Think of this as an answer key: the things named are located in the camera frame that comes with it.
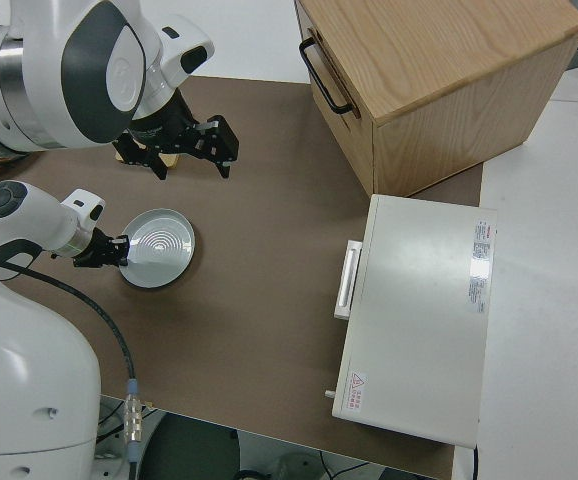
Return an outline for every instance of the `wire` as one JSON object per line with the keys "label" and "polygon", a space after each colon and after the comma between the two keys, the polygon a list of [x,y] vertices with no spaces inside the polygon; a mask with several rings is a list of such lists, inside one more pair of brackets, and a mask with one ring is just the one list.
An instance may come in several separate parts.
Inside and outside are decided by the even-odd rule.
{"label": "wire", "polygon": [[338,475],[342,475],[343,473],[347,473],[347,472],[350,472],[350,471],[352,471],[352,470],[356,470],[356,469],[358,469],[358,468],[360,468],[360,467],[365,467],[365,466],[367,466],[367,465],[369,465],[369,462],[363,462],[363,463],[360,463],[360,464],[356,465],[355,467],[345,468],[344,470],[340,470],[338,473],[334,474],[334,476],[331,477],[331,479],[333,480],[333,479],[336,478]]}
{"label": "wire", "polygon": [[329,477],[329,480],[331,480],[333,477],[331,476],[331,472],[329,471],[329,469],[327,468],[327,464],[325,463],[325,459],[322,456],[322,450],[318,450],[318,453],[320,454],[320,463],[322,463],[322,468],[325,469],[325,473],[327,474],[327,476]]}
{"label": "wire", "polygon": [[136,462],[129,463],[129,480],[136,480],[138,478],[138,464]]}
{"label": "wire", "polygon": [[473,476],[472,480],[478,480],[478,446],[473,450]]}
{"label": "wire", "polygon": [[5,268],[7,270],[11,270],[16,273],[21,273],[22,275],[26,275],[28,277],[34,278],[36,280],[40,280],[41,282],[48,283],[49,285],[53,285],[71,295],[77,297],[78,299],[82,300],[84,303],[89,305],[107,324],[107,326],[111,329],[114,337],[118,344],[120,345],[120,349],[122,350],[122,354],[125,359],[125,364],[127,366],[127,373],[129,378],[136,378],[135,368],[133,366],[133,359],[131,358],[131,352],[129,351],[129,347],[127,346],[127,342],[125,342],[122,333],[120,333],[120,329],[116,325],[116,323],[111,319],[109,314],[104,311],[104,309],[98,305],[94,300],[89,298],[87,295],[82,293],[80,290],[75,289],[71,285],[67,285],[60,280],[57,280],[49,275],[45,275],[44,273],[36,272],[35,270],[31,270],[26,267],[21,267],[19,265],[15,265],[13,263],[5,262],[0,260],[0,268]]}
{"label": "wire", "polygon": [[329,480],[333,480],[338,475],[342,475],[343,473],[351,472],[352,470],[356,470],[358,468],[365,467],[365,466],[369,465],[369,462],[359,463],[358,465],[355,465],[355,466],[350,467],[350,468],[345,468],[344,470],[340,470],[339,472],[332,475],[331,471],[329,471],[329,468],[327,468],[327,464],[325,463],[325,458],[322,455],[322,450],[318,450],[318,453],[320,454],[320,462],[322,463],[322,468],[325,469],[325,473],[329,477]]}
{"label": "wire", "polygon": [[105,418],[103,418],[102,420],[100,420],[100,421],[98,422],[98,425],[102,425],[102,424],[105,423],[107,420],[109,420],[111,417],[113,417],[114,413],[116,413],[116,412],[118,411],[118,409],[124,405],[124,403],[125,403],[124,400],[121,401],[121,402],[118,404],[118,406],[111,411],[111,413],[110,413],[109,415],[107,415]]}

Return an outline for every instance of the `plate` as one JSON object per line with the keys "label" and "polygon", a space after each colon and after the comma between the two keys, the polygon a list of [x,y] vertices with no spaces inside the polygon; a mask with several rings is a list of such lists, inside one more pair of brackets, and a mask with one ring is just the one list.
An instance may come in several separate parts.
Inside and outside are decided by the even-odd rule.
{"label": "plate", "polygon": [[129,255],[120,273],[143,288],[162,287],[178,278],[189,265],[196,244],[189,221],[167,208],[138,215],[122,233],[129,237]]}

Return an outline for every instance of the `printed label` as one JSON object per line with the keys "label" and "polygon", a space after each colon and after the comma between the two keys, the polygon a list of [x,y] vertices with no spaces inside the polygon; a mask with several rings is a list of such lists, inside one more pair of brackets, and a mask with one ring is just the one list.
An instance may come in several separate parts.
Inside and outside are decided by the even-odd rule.
{"label": "printed label", "polygon": [[492,233],[491,225],[481,220],[473,234],[468,298],[470,310],[478,313],[484,313],[487,308]]}
{"label": "printed label", "polygon": [[362,409],[362,398],[364,396],[366,384],[366,373],[349,372],[349,380],[347,381],[347,400],[344,404],[346,410],[359,412]]}

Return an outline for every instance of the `wooden cabinet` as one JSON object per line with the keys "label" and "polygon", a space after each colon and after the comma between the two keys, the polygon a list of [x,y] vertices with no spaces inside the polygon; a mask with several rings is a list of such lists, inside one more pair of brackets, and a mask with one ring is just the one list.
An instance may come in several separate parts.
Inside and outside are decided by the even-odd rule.
{"label": "wooden cabinet", "polygon": [[523,143],[578,46],[568,0],[296,11],[314,98],[368,194],[408,196]]}

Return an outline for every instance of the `black handle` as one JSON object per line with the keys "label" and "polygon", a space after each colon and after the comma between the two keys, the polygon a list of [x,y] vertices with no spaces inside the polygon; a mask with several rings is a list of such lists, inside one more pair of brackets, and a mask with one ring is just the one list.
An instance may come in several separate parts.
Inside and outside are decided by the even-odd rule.
{"label": "black handle", "polygon": [[305,65],[307,66],[307,70],[309,70],[309,73],[311,74],[314,81],[316,82],[316,85],[318,85],[318,88],[322,92],[322,95],[325,97],[325,100],[327,101],[329,108],[331,108],[331,110],[333,110],[334,113],[337,113],[338,115],[342,115],[343,113],[347,113],[347,112],[352,111],[353,105],[351,103],[347,103],[346,105],[336,105],[336,102],[334,102],[333,98],[331,97],[329,90],[327,90],[327,87],[325,87],[324,83],[322,83],[322,80],[318,76],[316,69],[313,68],[311,61],[309,60],[309,58],[307,58],[307,54],[305,53],[305,50],[307,50],[307,48],[309,48],[315,44],[316,44],[316,41],[314,40],[314,38],[309,37],[309,38],[305,39],[300,44],[300,47],[299,47],[300,56],[302,57],[302,60],[305,62]]}

